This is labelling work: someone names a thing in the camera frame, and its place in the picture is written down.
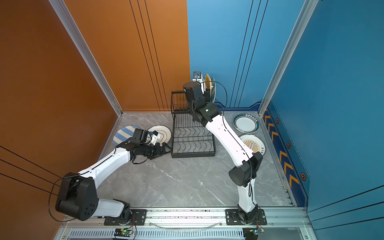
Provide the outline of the white flower outline plate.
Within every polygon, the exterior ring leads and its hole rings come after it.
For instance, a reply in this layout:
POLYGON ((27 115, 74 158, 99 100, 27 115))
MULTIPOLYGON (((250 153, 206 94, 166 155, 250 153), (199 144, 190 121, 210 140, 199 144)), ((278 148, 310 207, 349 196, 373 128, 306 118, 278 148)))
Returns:
POLYGON ((162 146, 163 144, 167 144, 172 137, 171 130, 163 125, 153 126, 148 129, 147 135, 147 143, 150 145, 155 145, 157 143, 162 146))

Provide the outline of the blue striped plate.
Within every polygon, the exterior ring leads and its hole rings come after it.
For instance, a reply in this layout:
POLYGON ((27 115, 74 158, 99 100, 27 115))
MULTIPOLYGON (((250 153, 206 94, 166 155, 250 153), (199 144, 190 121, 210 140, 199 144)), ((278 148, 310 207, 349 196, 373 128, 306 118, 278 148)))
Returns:
POLYGON ((113 138, 114 146, 116 147, 120 143, 133 137, 135 130, 138 128, 139 127, 137 127, 137 126, 126 126, 126 127, 123 127, 122 129, 118 130, 116 132, 116 134, 114 135, 114 138, 113 138))
POLYGON ((214 78, 211 78, 211 102, 215 102, 216 98, 216 81, 214 78))

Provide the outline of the yellow woven tray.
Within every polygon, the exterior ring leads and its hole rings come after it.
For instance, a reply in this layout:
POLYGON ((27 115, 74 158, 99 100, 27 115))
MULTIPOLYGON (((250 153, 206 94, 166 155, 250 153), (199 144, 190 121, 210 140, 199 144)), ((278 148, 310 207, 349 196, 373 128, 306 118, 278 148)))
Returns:
POLYGON ((205 75, 205 86, 206 86, 206 89, 208 89, 208 90, 212 89, 212 81, 211 81, 209 74, 205 75))

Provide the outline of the orange sunburst plate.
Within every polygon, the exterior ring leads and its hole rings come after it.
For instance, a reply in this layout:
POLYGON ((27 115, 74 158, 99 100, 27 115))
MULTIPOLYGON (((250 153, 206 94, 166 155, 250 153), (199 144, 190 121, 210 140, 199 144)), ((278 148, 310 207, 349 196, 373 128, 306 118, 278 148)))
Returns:
POLYGON ((265 143, 255 135, 242 135, 240 136, 241 141, 254 153, 261 153, 264 155, 266 153, 265 143))

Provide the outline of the white plate red characters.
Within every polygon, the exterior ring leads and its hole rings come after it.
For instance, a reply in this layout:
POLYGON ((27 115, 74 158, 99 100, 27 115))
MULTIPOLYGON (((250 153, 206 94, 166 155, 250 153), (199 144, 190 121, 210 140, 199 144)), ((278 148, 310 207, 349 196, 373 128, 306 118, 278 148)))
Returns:
POLYGON ((205 92, 206 91, 206 80, 205 79, 203 79, 203 83, 202 83, 202 89, 203 89, 203 92, 205 92))

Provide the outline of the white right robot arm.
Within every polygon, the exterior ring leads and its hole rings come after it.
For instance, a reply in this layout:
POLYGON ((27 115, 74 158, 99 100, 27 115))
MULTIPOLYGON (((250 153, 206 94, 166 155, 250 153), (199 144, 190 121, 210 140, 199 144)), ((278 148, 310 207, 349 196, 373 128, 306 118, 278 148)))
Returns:
POLYGON ((255 178, 263 155, 254 153, 245 145, 233 131, 224 114, 211 101, 212 85, 210 78, 204 78, 202 72, 194 72, 193 79, 183 85, 188 102, 188 111, 194 121, 201 123, 222 144, 233 160, 235 167, 229 176, 238 186, 238 207, 245 213, 250 213, 256 207, 255 178))

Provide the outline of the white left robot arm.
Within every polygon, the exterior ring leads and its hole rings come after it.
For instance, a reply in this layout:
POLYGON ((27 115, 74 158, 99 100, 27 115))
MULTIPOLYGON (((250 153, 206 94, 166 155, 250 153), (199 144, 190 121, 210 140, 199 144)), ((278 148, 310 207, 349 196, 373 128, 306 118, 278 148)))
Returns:
POLYGON ((148 130, 127 126, 119 130, 113 139, 114 149, 106 157, 79 173, 68 173, 61 178, 55 209, 80 221, 90 218, 106 218, 120 225, 133 219, 130 204, 121 200, 100 199, 99 185, 121 166, 136 164, 142 156, 153 160, 172 152, 169 141, 171 130, 166 126, 153 126, 148 130))

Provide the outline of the green rimmed white plate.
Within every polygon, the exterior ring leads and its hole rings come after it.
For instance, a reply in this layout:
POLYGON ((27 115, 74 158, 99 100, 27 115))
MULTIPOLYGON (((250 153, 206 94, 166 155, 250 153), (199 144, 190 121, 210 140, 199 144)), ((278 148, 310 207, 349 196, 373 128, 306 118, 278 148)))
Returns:
POLYGON ((243 134, 256 133, 260 128, 260 123, 256 117, 249 114, 238 114, 233 119, 234 127, 243 134))

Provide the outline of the green circuit board left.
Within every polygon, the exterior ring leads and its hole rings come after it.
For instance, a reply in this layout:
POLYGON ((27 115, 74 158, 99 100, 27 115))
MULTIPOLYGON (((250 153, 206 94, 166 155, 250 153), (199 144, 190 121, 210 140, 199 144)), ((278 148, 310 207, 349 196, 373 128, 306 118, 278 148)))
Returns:
POLYGON ((114 232, 114 239, 117 240, 133 240, 135 233, 132 229, 128 228, 116 228, 114 232))

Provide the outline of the circuit board right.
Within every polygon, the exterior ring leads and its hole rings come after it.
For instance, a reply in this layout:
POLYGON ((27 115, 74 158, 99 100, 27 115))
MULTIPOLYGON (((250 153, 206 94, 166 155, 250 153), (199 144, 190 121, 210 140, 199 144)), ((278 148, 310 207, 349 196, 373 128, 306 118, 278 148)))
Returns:
POLYGON ((257 240, 264 231, 263 228, 243 228, 243 236, 245 240, 257 240))

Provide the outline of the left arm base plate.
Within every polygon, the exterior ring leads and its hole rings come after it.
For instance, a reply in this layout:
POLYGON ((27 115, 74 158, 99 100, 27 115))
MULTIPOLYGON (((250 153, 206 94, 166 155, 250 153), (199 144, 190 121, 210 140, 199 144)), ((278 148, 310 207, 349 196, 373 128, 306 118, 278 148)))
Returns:
POLYGON ((147 217, 146 209, 130 209, 123 211, 123 213, 117 217, 106 217, 104 221, 105 226, 143 226, 147 217))

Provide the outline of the aluminium front rail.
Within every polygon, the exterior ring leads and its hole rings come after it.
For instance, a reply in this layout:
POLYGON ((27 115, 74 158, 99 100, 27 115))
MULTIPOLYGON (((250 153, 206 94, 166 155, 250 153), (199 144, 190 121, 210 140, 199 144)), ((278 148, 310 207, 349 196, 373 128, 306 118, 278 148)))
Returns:
POLYGON ((105 226, 104 219, 63 223, 57 240, 117 240, 116 228, 132 229, 134 240, 244 240, 243 228, 263 228, 258 240, 315 240, 317 236, 303 208, 262 207, 267 225, 226 223, 230 207, 147 208, 143 226, 105 226))

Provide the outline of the aluminium corner post right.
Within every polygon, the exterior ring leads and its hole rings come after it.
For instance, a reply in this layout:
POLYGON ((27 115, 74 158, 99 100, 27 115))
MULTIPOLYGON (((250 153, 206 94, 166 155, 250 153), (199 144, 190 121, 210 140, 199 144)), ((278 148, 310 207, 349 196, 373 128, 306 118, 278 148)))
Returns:
POLYGON ((281 58, 277 64, 275 72, 271 78, 271 81, 267 87, 263 100, 258 110, 259 117, 262 117, 270 104, 272 97, 284 75, 284 72, 297 48, 298 43, 313 15, 313 12, 318 4, 319 0, 306 0, 299 13, 299 16, 295 22, 289 39, 286 43, 281 58))

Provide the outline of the aluminium corner post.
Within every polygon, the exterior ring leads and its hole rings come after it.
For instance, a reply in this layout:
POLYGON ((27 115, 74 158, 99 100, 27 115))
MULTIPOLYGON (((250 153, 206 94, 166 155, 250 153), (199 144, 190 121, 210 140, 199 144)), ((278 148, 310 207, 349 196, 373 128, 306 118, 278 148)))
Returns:
POLYGON ((69 34, 71 40, 75 44, 78 52, 81 54, 83 60, 93 74, 95 80, 109 101, 111 107, 118 117, 123 114, 123 109, 112 91, 105 75, 103 74, 99 64, 97 63, 92 51, 90 50, 85 38, 83 37, 79 27, 77 26, 74 18, 72 17, 67 5, 62 0, 49 0, 55 13, 59 17, 61 23, 69 34))
POLYGON ((286 43, 281 58, 277 64, 275 72, 271 78, 271 81, 267 87, 263 100, 258 110, 259 117, 262 117, 270 104, 272 97, 284 75, 284 72, 297 48, 298 43, 313 15, 313 12, 318 4, 319 0, 306 0, 299 13, 299 16, 295 22, 289 39, 286 43))

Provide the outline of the aluminium corner post left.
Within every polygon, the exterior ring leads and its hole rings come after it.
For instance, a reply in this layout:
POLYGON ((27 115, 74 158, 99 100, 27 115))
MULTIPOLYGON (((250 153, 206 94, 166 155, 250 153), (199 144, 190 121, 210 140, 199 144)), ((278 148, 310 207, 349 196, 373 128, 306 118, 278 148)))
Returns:
POLYGON ((123 114, 123 109, 112 91, 105 75, 103 74, 99 64, 97 63, 92 51, 90 50, 85 38, 83 37, 79 27, 77 26, 74 18, 72 17, 67 5, 62 0, 49 0, 55 13, 59 17, 61 23, 69 34, 71 40, 75 44, 78 52, 81 54, 83 60, 93 74, 95 80, 109 101, 111 107, 118 117, 123 114))

